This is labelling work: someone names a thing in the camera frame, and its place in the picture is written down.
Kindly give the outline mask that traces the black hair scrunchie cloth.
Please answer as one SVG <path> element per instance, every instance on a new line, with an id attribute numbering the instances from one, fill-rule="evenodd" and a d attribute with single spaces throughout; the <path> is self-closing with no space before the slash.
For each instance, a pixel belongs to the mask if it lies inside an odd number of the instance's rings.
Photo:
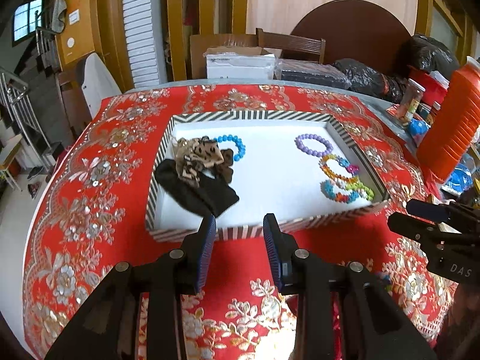
<path id="1" fill-rule="evenodd" d="M 185 210 L 217 218 L 239 202 L 239 196 L 224 180 L 201 173 L 199 187 L 195 188 L 178 177 L 175 165 L 171 159 L 163 160 L 154 171 L 154 179 Z"/>

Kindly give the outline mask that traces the leopard print scrunchie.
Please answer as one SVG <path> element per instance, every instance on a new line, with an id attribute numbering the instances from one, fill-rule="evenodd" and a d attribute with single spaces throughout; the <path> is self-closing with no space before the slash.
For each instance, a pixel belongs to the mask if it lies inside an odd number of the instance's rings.
<path id="1" fill-rule="evenodd" d="M 217 141 L 208 136 L 174 140 L 172 152 L 179 179 L 198 188 L 205 170 L 228 185 L 233 179 L 233 150 L 221 150 Z"/>

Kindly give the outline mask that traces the orange plastic jug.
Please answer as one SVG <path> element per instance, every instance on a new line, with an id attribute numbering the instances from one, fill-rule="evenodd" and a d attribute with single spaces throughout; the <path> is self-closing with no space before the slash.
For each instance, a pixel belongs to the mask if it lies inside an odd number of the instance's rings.
<path id="1" fill-rule="evenodd" d="M 416 158 L 439 182 L 448 179 L 479 128 L 479 61 L 469 56 L 451 75 L 448 93 Z"/>

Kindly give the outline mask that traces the clear snack jar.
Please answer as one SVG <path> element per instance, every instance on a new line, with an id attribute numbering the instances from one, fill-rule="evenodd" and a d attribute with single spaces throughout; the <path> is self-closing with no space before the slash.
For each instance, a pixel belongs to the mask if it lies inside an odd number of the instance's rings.
<path id="1" fill-rule="evenodd" d="M 424 93 L 425 88 L 422 85 L 411 78 L 408 79 L 403 98 L 394 114 L 395 118 L 400 121 L 402 125 L 409 125 L 412 121 Z"/>

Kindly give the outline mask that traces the striped white tray box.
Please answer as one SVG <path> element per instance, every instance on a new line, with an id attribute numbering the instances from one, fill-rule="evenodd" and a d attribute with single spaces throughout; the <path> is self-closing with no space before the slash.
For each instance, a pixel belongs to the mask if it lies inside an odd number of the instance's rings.
<path id="1" fill-rule="evenodd" d="M 359 168 L 360 181 L 372 189 L 371 201 L 330 200 L 320 184 L 325 173 L 316 157 L 301 152 L 295 138 L 302 133 L 330 141 L 335 155 Z M 181 138 L 233 136 L 245 155 L 233 165 L 232 189 L 237 203 L 217 220 L 221 241 L 262 236 L 263 218 L 273 213 L 286 233 L 353 219 L 383 209 L 390 200 L 382 179 L 366 154 L 334 116 L 305 111 L 216 111 L 174 115 L 160 140 L 154 165 L 173 157 Z"/>

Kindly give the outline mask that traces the black plastic bag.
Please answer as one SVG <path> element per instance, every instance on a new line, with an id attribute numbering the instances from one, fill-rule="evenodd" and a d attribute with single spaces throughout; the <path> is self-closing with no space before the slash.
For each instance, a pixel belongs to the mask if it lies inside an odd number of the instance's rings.
<path id="1" fill-rule="evenodd" d="M 347 77 L 353 92 L 400 103 L 413 80 L 425 90 L 422 102 L 431 105 L 442 102 L 460 63 L 442 42 L 416 34 L 400 47 L 390 75 L 352 58 L 338 59 L 333 66 Z"/>

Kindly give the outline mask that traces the small white desk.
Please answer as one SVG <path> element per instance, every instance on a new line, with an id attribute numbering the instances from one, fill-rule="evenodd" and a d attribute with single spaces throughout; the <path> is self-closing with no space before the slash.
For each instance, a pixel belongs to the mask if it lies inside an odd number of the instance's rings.
<path id="1" fill-rule="evenodd" d="M 7 141 L 6 146 L 1 150 L 0 154 L 1 175 L 13 189 L 17 189 L 18 191 L 22 191 L 22 189 L 18 185 L 16 179 L 11 174 L 9 168 L 13 161 L 16 159 L 16 155 L 22 147 L 22 139 L 23 137 L 21 134 L 13 136 Z"/>

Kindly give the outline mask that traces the round dark wooden tabletop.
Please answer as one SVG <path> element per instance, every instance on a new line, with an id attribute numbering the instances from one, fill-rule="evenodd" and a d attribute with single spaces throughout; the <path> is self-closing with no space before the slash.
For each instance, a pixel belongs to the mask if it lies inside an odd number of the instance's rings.
<path id="1" fill-rule="evenodd" d="M 311 10 L 295 36 L 326 41 L 324 62 L 354 59 L 388 76 L 402 76 L 400 55 L 411 34 L 385 8 L 365 0 L 334 0 Z"/>

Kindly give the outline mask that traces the metal stair railing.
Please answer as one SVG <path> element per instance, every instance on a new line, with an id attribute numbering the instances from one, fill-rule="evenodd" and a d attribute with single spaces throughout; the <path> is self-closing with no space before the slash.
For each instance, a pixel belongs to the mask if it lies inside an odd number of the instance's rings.
<path id="1" fill-rule="evenodd" d="M 41 166 L 51 172 L 53 165 L 47 158 L 47 152 L 52 146 L 33 110 L 29 93 L 28 83 L 1 67 L 1 104 L 7 109 L 10 118 L 17 123 Z"/>

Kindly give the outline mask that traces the wooden slat chair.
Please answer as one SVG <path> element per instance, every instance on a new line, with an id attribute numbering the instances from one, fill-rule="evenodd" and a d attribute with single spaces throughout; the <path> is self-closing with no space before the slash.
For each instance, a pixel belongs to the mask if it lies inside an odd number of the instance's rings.
<path id="1" fill-rule="evenodd" d="M 258 45 L 264 49 L 274 49 L 281 51 L 291 51 L 307 55 L 315 55 L 316 61 L 324 63 L 326 40 L 299 37 L 295 35 L 286 35 L 281 33 L 264 32 L 261 28 L 256 28 Z"/>

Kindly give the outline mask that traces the white cardboard box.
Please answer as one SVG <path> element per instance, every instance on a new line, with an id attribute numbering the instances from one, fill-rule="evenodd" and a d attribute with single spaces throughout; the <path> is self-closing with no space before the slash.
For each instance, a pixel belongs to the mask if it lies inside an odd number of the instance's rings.
<path id="1" fill-rule="evenodd" d="M 262 47 L 219 46 L 203 54 L 208 79 L 272 80 L 277 58 Z"/>

